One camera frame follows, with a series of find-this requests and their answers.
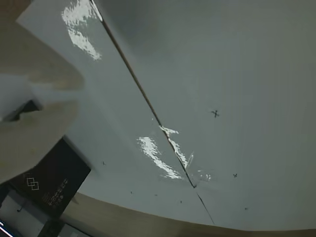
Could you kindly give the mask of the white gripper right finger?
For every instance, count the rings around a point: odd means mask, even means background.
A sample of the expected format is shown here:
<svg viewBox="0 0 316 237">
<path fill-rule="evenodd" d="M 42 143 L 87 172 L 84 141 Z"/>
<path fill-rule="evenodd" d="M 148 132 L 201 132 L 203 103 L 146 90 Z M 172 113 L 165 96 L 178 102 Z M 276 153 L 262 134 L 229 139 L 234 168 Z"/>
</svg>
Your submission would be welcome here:
<svg viewBox="0 0 316 237">
<path fill-rule="evenodd" d="M 30 97 L 28 84 L 78 91 L 84 78 L 49 45 L 16 22 L 0 23 L 0 102 Z"/>
</svg>

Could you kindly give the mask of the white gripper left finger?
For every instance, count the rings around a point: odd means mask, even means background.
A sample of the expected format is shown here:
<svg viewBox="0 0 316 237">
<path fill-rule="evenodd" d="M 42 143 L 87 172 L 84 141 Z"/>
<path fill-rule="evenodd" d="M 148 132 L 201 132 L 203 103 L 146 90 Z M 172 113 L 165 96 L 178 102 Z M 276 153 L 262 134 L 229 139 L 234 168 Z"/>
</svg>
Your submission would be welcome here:
<svg viewBox="0 0 316 237">
<path fill-rule="evenodd" d="M 65 135 L 78 114 L 76 101 L 57 102 L 0 123 L 0 182 L 35 167 Z"/>
</svg>

